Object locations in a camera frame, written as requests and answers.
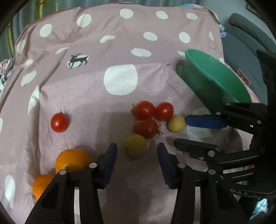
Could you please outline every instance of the cherry tomato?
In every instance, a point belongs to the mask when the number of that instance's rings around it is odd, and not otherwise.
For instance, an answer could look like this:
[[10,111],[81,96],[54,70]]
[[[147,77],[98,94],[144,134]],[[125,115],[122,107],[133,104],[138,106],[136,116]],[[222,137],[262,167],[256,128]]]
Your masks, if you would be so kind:
[[67,128],[68,119],[62,112],[55,114],[51,119],[51,128],[54,132],[63,132]]
[[149,101],[140,101],[133,108],[133,114],[138,120],[152,118],[154,116],[155,107]]
[[157,134],[158,126],[155,120],[147,118],[137,121],[133,130],[135,134],[141,135],[146,139],[153,138]]
[[168,121],[173,116],[173,106],[168,102],[159,104],[155,109],[155,118],[158,121]]

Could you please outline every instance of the black deer silhouette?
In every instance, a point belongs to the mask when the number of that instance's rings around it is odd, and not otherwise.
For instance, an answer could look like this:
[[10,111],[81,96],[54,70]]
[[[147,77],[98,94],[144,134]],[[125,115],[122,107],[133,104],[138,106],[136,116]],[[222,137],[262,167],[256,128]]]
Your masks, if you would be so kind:
[[80,62],[78,67],[80,67],[83,62],[85,62],[85,65],[87,64],[87,57],[88,56],[83,57],[83,58],[77,58],[77,56],[79,56],[79,55],[81,55],[81,53],[78,53],[77,55],[74,55],[74,54],[71,55],[72,58],[71,58],[70,62],[68,63],[68,65],[71,66],[70,69],[73,67],[75,62]]

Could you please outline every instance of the orange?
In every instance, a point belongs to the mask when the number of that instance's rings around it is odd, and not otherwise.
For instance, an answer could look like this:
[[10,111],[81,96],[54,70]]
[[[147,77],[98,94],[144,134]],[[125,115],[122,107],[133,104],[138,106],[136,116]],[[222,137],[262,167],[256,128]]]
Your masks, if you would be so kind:
[[92,163],[89,155],[80,149],[67,149],[59,154],[55,161],[55,172],[62,169],[68,172],[78,171]]
[[40,175],[38,176],[33,183],[33,193],[38,200],[42,193],[45,191],[47,186],[50,184],[50,182],[53,180],[53,176],[49,174]]

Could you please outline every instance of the gray cushion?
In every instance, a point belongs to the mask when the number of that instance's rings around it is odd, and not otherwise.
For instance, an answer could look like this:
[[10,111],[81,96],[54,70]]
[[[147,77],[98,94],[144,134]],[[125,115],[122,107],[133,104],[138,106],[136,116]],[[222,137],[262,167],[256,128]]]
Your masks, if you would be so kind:
[[243,42],[256,57],[257,50],[266,51],[266,49],[254,37],[250,36],[248,33],[244,32],[240,28],[227,24],[225,26],[225,30],[238,38],[241,42]]
[[240,69],[249,79],[250,88],[262,103],[267,104],[267,89],[262,79],[258,58],[239,39],[227,32],[222,38],[224,60],[234,71]]
[[248,33],[255,40],[257,40],[266,50],[276,52],[276,45],[274,41],[254,23],[241,16],[240,14],[233,13],[229,20],[229,24],[240,28]]

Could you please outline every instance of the gray curtain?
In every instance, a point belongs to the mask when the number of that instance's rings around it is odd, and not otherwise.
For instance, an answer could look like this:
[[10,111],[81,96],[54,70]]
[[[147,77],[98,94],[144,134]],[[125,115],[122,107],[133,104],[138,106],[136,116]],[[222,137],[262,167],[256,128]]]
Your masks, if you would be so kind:
[[13,18],[10,30],[7,28],[0,37],[0,61],[13,57],[15,43],[24,27],[39,18],[40,2],[48,6],[43,10],[43,15],[50,14],[55,11],[70,9],[75,7],[89,8],[99,6],[111,2],[132,2],[145,6],[164,6],[173,7],[183,4],[202,5],[204,0],[30,0]]

